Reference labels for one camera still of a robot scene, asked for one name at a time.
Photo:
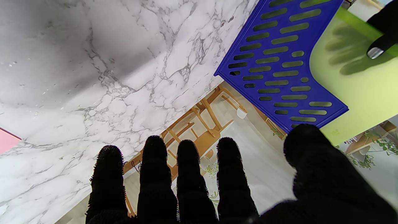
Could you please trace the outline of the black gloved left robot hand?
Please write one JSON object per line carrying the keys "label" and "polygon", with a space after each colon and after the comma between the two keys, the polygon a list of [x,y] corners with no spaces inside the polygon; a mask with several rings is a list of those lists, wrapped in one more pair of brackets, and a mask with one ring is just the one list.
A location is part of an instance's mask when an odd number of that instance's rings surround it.
{"label": "black gloved left robot hand", "polygon": [[374,14],[367,20],[371,25],[382,33],[367,50],[367,57],[375,59],[389,50],[398,41],[398,1],[389,2],[380,12]]}

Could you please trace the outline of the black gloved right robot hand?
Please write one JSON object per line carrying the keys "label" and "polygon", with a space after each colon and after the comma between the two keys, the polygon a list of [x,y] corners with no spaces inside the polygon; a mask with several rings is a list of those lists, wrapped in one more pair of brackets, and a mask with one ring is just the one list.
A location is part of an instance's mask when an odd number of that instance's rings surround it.
{"label": "black gloved right robot hand", "polygon": [[177,153],[177,193],[171,189],[167,148],[150,136],[143,148],[137,214],[128,216],[123,155],[104,146],[91,178],[87,224],[396,224],[397,212],[367,183],[347,157],[314,125],[300,124],[286,137],[283,153],[296,170],[295,199],[259,214],[251,197],[237,143],[217,144],[219,204],[215,209],[200,173],[195,143]]}

